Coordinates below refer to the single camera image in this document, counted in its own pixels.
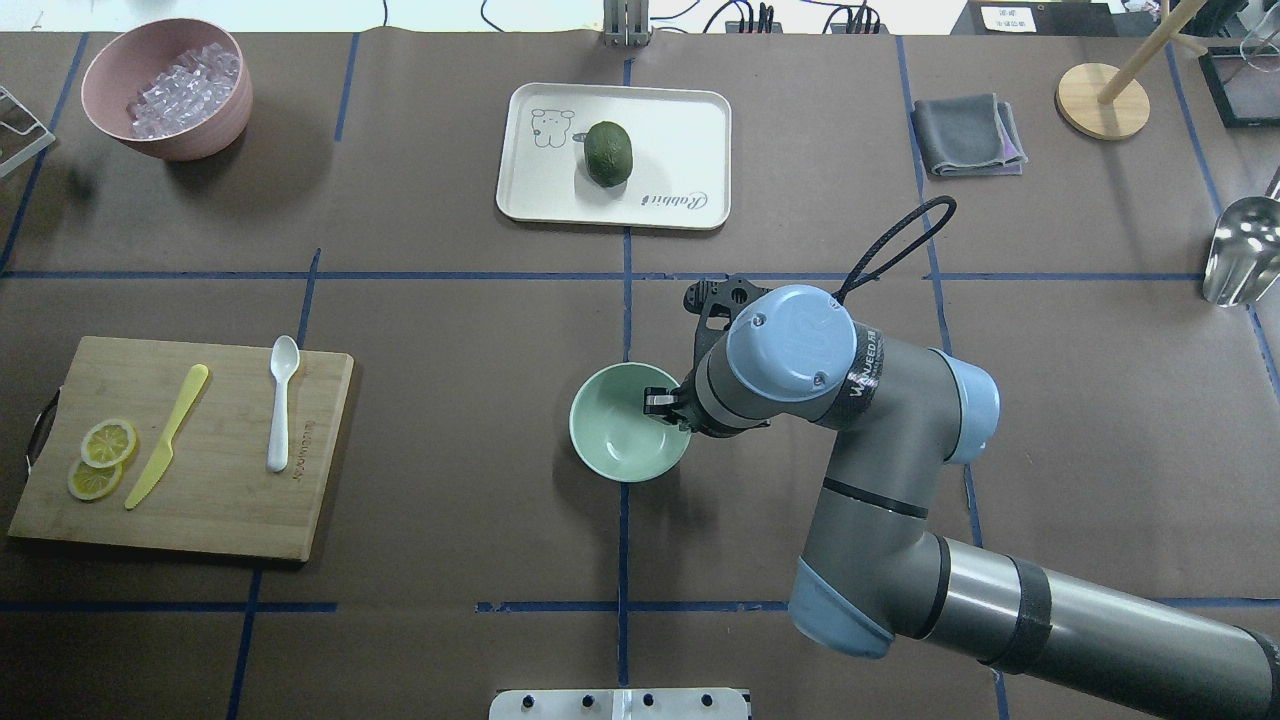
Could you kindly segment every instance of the blue tape line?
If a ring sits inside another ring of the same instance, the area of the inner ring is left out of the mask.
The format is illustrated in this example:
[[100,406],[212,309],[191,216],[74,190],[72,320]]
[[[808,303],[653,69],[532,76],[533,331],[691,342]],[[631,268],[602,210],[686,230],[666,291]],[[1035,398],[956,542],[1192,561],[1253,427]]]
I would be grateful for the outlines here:
[[[631,65],[635,58],[622,63],[622,85],[631,87]],[[622,228],[622,361],[631,361],[631,227]],[[627,666],[628,632],[627,603],[631,584],[631,486],[618,486],[618,687],[631,683]]]
[[1262,352],[1262,361],[1267,366],[1267,378],[1271,379],[1271,391],[1276,393],[1276,400],[1280,400],[1280,373],[1276,372],[1276,359],[1271,354],[1271,343],[1267,342],[1267,333],[1262,329],[1262,319],[1258,318],[1258,309],[1252,302],[1247,307],[1249,310],[1249,322],[1253,323],[1253,337],[1258,338],[1258,350]]
[[943,282],[1199,282],[1201,275],[1197,273],[936,273],[936,279]]
[[[911,169],[915,170],[915,192],[923,205],[924,158],[920,155],[920,145],[915,140],[915,120],[911,119],[911,79],[906,69],[906,45],[902,42],[902,36],[900,35],[893,36],[893,41],[897,45],[897,73],[902,83],[902,109],[906,111],[906,135],[911,142]],[[933,229],[928,213],[924,214],[922,222],[924,223],[925,232]],[[925,251],[929,255],[928,279],[933,284],[933,305],[938,315],[938,334],[942,338],[942,351],[951,355],[951,328],[947,327],[946,300],[942,296],[942,269],[938,265],[938,251],[933,240],[929,240],[925,245]]]
[[631,228],[622,228],[622,361],[631,361]]
[[1183,78],[1181,73],[1178,72],[1172,44],[1165,45],[1165,59],[1169,61],[1169,74],[1174,77],[1174,92],[1178,95],[1178,106],[1183,110],[1183,122],[1187,124],[1187,135],[1190,136],[1192,149],[1196,151],[1196,161],[1199,163],[1201,177],[1204,178],[1204,188],[1208,190],[1210,202],[1213,204],[1213,214],[1221,215],[1222,202],[1219,200],[1213,176],[1208,170],[1208,161],[1204,159],[1204,147],[1201,146],[1199,133],[1196,132],[1196,120],[1192,119],[1190,105],[1187,104],[1187,94],[1183,91]]
[[893,41],[897,44],[897,74],[902,83],[902,104],[906,106],[906,135],[911,142],[911,169],[915,170],[915,188],[920,193],[920,202],[924,202],[924,156],[915,140],[915,120],[911,118],[911,79],[906,72],[906,45],[901,35],[895,35]]
[[337,602],[260,602],[257,603],[257,614],[264,612],[308,612],[308,614],[332,614],[338,611]]
[[623,273],[518,273],[518,272],[326,272],[325,281],[621,281]]
[[[63,106],[67,105],[67,96],[70,95],[72,85],[76,82],[76,74],[79,72],[79,64],[84,59],[84,49],[88,46],[88,33],[81,33],[79,45],[76,46],[76,55],[72,56],[72,67],[67,70],[67,79],[63,81],[63,91],[58,95],[58,104],[54,105],[54,114],[49,118],[49,132],[54,132],[58,128],[58,120],[63,117]],[[13,224],[9,227],[9,238],[5,241],[4,252],[0,252],[0,270],[9,265],[9,258],[13,255],[13,247],[18,242],[18,232],[22,231],[22,220],[27,217],[27,205],[31,202],[31,196],[36,191],[36,181],[40,178],[40,170],[45,167],[45,156],[49,154],[50,147],[45,147],[38,154],[36,154],[36,164],[31,168],[31,176],[27,178],[27,187],[22,191],[22,200],[18,201],[18,211],[13,215]]]
[[253,569],[248,583],[248,601],[244,603],[244,628],[241,630],[239,653],[236,656],[236,678],[232,680],[232,698],[227,703],[227,720],[239,715],[241,692],[244,689],[244,670],[248,667],[248,647],[253,641],[253,616],[257,614],[257,593],[262,588],[262,569]]
[[243,612],[243,602],[0,602],[0,612]]
[[307,273],[289,272],[168,272],[168,270],[10,270],[0,278],[15,281],[301,281]]
[[311,269],[307,270],[307,292],[302,296],[302,318],[298,320],[298,347],[307,340],[307,323],[311,320],[311,299],[316,293],[316,272],[320,269],[320,249],[311,256]]
[[613,601],[534,601],[534,602],[477,602],[476,614],[486,612],[617,612]]
[[1170,607],[1187,607],[1187,609],[1215,609],[1215,607],[1238,607],[1238,609],[1261,609],[1261,610],[1275,610],[1280,609],[1280,598],[1277,597],[1153,597],[1155,602],[1161,605],[1167,605]]
[[[0,612],[244,612],[243,602],[3,601]],[[259,612],[337,612],[337,602],[264,602]]]
[[786,612],[786,601],[632,602],[632,612]]
[[630,671],[627,667],[627,652],[628,652],[628,619],[627,619],[627,603],[630,584],[631,584],[631,569],[630,569],[630,553],[631,553],[631,486],[627,483],[618,484],[618,500],[621,511],[618,512],[618,687],[625,688],[630,684]]
[[[749,281],[844,281],[847,273],[733,273]],[[730,273],[632,273],[637,281],[723,281]]]
[[[627,602],[628,612],[786,612],[787,602],[781,600],[728,600],[728,601],[648,601]],[[476,614],[502,612],[617,612],[618,603],[609,601],[527,601],[477,602]]]
[[[1204,159],[1204,149],[1201,146],[1199,133],[1196,132],[1196,120],[1192,119],[1190,105],[1188,105],[1187,94],[1183,91],[1183,79],[1178,72],[1174,49],[1167,45],[1165,46],[1165,58],[1169,61],[1169,72],[1174,77],[1174,91],[1178,94],[1178,105],[1183,110],[1183,122],[1187,123],[1187,135],[1190,136],[1192,147],[1196,150],[1196,161],[1199,164],[1201,177],[1204,178],[1204,188],[1208,191],[1208,199],[1213,204],[1213,213],[1221,215],[1222,200],[1217,193],[1217,186],[1213,183],[1213,173],[1210,172],[1208,161]],[[1267,378],[1271,380],[1271,391],[1275,393],[1276,400],[1280,400],[1280,374],[1276,373],[1276,361],[1271,354],[1271,343],[1267,342],[1267,333],[1262,328],[1257,307],[1253,304],[1249,304],[1247,307],[1249,322],[1253,323],[1253,336],[1258,341],[1258,352],[1262,354],[1262,360],[1267,368]]]
[[982,520],[978,516],[978,488],[973,483],[973,469],[969,465],[964,466],[964,495],[965,503],[969,506],[969,532],[973,534],[973,544],[983,547]]
[[333,128],[333,141],[342,142],[342,129],[347,124],[347,101],[351,100],[351,78],[356,74],[356,50],[360,33],[351,33],[351,53],[347,55],[347,79],[342,83],[342,104],[338,105],[338,124]]
[[1009,693],[1005,691],[1005,674],[1000,670],[991,671],[996,676],[996,712],[1000,720],[1009,720]]

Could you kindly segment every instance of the yellow plastic knife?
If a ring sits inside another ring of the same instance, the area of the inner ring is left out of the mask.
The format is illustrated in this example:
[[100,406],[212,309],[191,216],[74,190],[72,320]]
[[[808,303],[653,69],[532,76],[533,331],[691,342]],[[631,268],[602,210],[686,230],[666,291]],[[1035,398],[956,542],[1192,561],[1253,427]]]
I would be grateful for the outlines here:
[[207,379],[209,368],[205,365],[192,365],[187,370],[187,379],[182,380],[182,389],[178,391],[178,401],[173,404],[173,413],[169,414],[169,421],[165,423],[164,430],[160,432],[160,441],[156,442],[156,448],[151,451],[151,457],[147,459],[146,466],[142,468],[142,475],[138,477],[138,482],[129,491],[129,497],[124,500],[125,510],[137,507],[142,502],[142,498],[151,492],[151,488],[156,487],[160,477],[169,468],[169,462],[173,461],[173,436],[178,433],[178,427],[182,425],[182,420],[196,402],[196,397],[205,387],[205,380]]

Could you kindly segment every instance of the green bowl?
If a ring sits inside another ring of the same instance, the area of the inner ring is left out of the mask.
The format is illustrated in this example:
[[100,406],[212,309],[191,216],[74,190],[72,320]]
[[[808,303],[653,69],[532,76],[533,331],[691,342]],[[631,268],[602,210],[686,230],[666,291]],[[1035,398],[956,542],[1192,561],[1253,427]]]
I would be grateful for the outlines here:
[[689,436],[675,425],[645,418],[644,388],[678,382],[653,365],[621,363],[591,375],[568,410],[568,434],[586,466],[611,480],[657,478],[680,461]]

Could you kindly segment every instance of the metal scoop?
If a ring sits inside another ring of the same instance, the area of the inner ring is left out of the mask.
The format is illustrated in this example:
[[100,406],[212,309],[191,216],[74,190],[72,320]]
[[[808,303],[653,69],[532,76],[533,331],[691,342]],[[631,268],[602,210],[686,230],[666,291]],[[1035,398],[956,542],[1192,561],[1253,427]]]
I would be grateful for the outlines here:
[[1280,169],[1266,196],[1231,202],[1217,219],[1204,266],[1204,300],[1219,307],[1253,302],[1280,274]]

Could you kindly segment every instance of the folded towel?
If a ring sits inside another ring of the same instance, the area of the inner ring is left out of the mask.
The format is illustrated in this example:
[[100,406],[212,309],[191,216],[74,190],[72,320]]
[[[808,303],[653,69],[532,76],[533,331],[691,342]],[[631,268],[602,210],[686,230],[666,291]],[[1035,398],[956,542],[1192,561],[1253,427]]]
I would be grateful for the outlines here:
[[911,119],[924,167],[936,176],[1023,174],[1028,159],[1014,110],[993,92],[916,100]]

